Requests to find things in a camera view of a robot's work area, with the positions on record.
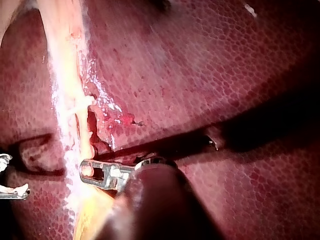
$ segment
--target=metal instrument jaw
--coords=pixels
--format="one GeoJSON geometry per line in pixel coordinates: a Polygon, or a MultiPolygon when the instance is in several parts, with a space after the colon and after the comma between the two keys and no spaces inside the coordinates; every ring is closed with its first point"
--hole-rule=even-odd
{"type": "Polygon", "coordinates": [[[85,159],[80,164],[80,179],[82,182],[94,185],[104,190],[116,190],[120,192],[126,185],[130,174],[148,164],[166,164],[177,168],[174,161],[166,160],[152,154],[148,154],[139,159],[135,166],[123,165],[118,162],[102,162],[92,159],[85,159]],[[82,167],[91,167],[93,169],[93,176],[85,176],[82,174],[82,167]]]}
{"type": "MultiPolygon", "coordinates": [[[[0,172],[3,172],[12,156],[6,153],[0,153],[0,172]]],[[[29,185],[25,184],[15,188],[0,185],[0,199],[25,200],[30,194],[29,185]]]]}
{"type": "Polygon", "coordinates": [[[126,184],[129,175],[135,170],[134,166],[126,166],[117,162],[101,162],[92,159],[85,159],[80,164],[80,170],[84,166],[93,168],[93,176],[84,176],[80,172],[82,182],[94,185],[104,190],[121,189],[126,184]]]}
{"type": "Polygon", "coordinates": [[[8,200],[26,200],[30,193],[30,189],[28,188],[22,195],[19,195],[17,191],[14,192],[0,192],[0,199],[8,199],[8,200]]]}

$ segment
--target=clip applier jaw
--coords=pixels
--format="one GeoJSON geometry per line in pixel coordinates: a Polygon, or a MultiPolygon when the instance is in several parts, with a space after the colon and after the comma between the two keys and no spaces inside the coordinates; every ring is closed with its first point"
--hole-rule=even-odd
{"type": "Polygon", "coordinates": [[[135,170],[134,166],[126,166],[117,162],[85,159],[80,164],[80,171],[82,167],[86,166],[93,168],[93,176],[85,176],[80,172],[82,182],[100,189],[118,192],[125,186],[131,172],[135,170]]]}

